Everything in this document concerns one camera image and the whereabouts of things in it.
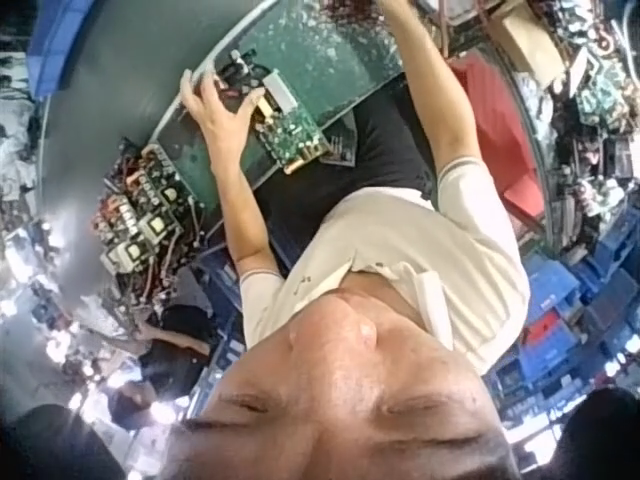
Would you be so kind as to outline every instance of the eyebrow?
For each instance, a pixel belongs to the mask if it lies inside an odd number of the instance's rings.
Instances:
[[[254,428],[255,425],[247,425],[243,423],[223,422],[218,420],[200,420],[190,418],[182,420],[174,425],[177,433],[221,433],[221,432],[241,432]]]
[[[407,452],[425,449],[466,450],[481,445],[485,440],[487,440],[486,434],[446,439],[413,437],[378,442],[373,445],[373,450],[376,452]]]

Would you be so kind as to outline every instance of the nose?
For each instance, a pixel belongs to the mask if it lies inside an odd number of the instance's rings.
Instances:
[[[383,383],[377,335],[371,320],[336,296],[292,322],[295,396],[305,415],[341,421],[370,411]]]

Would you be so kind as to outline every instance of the hand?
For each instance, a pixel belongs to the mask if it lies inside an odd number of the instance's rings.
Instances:
[[[237,113],[230,112],[218,94],[221,81],[213,72],[204,74],[201,95],[193,92],[191,71],[186,70],[180,81],[180,97],[198,123],[209,149],[211,171],[219,177],[237,172],[240,157],[247,144],[251,115],[264,95],[264,89],[253,90],[242,102]]]
[[[140,342],[154,339],[154,328],[147,322],[140,322],[138,323],[137,327],[138,330],[133,332],[134,339]]]

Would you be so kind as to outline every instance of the workshop floor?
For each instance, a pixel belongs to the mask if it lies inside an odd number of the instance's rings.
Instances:
[[[143,142],[195,68],[260,0],[99,0],[78,42],[68,88],[51,102],[43,159],[43,209],[70,253],[61,281],[91,292],[102,269],[89,218],[121,136]]]

